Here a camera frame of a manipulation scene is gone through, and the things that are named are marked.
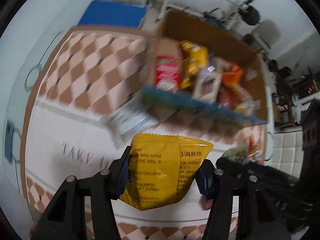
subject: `snack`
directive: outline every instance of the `snack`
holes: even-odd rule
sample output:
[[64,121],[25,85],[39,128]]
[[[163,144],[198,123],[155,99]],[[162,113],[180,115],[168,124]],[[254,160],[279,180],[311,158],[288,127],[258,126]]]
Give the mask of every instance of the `snack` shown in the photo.
[[148,114],[148,106],[143,105],[136,97],[112,112],[107,125],[113,131],[113,139],[117,148],[127,145],[137,133],[158,124],[158,120]]
[[223,86],[219,89],[218,104],[228,109],[234,109],[235,106],[233,96]]
[[120,199],[148,210],[179,202],[213,148],[200,139],[137,134],[131,142],[131,177]]
[[243,70],[237,65],[236,63],[231,63],[231,71],[222,73],[222,83],[223,85],[232,93],[236,101],[238,103],[242,102],[241,100],[242,95],[239,91],[240,86],[240,80],[243,74]]
[[180,58],[170,56],[156,57],[155,86],[163,91],[179,90]]
[[246,143],[245,145],[226,150],[221,157],[224,157],[230,161],[239,163],[240,165],[248,164],[249,163],[249,142]]
[[214,53],[212,51],[209,52],[209,66],[208,71],[213,72],[216,70],[216,62],[214,60]]
[[211,65],[214,65],[215,71],[219,74],[231,70],[231,63],[220,57],[214,57],[211,59]]
[[255,144],[253,141],[253,138],[249,137],[249,161],[256,162],[258,164],[263,165],[263,154],[258,146],[258,144]]
[[204,46],[192,43],[190,41],[181,41],[183,49],[183,80],[180,84],[181,89],[194,85],[195,76],[199,70],[206,69],[209,66],[208,50]]
[[231,63],[231,66],[231,71],[222,74],[222,83],[235,98],[236,107],[234,111],[252,115],[255,110],[255,102],[249,92],[239,84],[243,70],[235,63]]
[[198,74],[193,97],[213,104],[217,100],[220,84],[220,74],[210,73],[208,70],[203,69]]

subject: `metal screw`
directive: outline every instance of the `metal screw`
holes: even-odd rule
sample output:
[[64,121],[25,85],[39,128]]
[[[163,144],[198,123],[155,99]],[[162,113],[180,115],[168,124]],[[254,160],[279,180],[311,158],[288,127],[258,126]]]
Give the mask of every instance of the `metal screw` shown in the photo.
[[101,175],[108,175],[110,173],[110,171],[108,169],[103,169],[102,171],[100,171]]
[[251,176],[249,177],[249,179],[250,179],[252,182],[257,182],[257,181],[258,181],[258,178],[257,178],[256,176],[254,176],[254,175],[251,175]]
[[214,173],[217,175],[222,175],[223,174],[223,170],[222,169],[216,169],[214,170]]
[[75,176],[68,176],[67,182],[73,182],[75,180]]

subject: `blue mat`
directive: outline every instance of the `blue mat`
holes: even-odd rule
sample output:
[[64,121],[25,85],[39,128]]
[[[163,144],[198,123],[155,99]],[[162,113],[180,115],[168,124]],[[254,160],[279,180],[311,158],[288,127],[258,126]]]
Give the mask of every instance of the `blue mat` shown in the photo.
[[87,7],[78,25],[109,25],[137,29],[146,10],[146,7],[94,0]]

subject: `yellow snack bag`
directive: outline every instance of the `yellow snack bag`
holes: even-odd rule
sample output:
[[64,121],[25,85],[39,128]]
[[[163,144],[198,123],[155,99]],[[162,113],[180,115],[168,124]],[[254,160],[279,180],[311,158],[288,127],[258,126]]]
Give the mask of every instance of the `yellow snack bag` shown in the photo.
[[131,142],[131,179],[120,199],[148,210],[179,202],[213,148],[200,139],[137,134]]
[[192,43],[190,41],[181,41],[183,49],[183,68],[184,77],[180,88],[184,89],[194,85],[194,77],[198,75],[199,70],[209,66],[208,49],[204,46]]

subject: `pink and white checkered pattern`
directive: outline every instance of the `pink and white checkered pattern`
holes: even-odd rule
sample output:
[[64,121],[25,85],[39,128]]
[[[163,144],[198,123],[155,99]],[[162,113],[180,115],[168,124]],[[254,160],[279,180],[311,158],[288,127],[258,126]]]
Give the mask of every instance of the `pink and white checkered pattern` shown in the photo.
[[39,96],[95,114],[110,114],[140,90],[145,65],[144,37],[73,32],[53,60]]

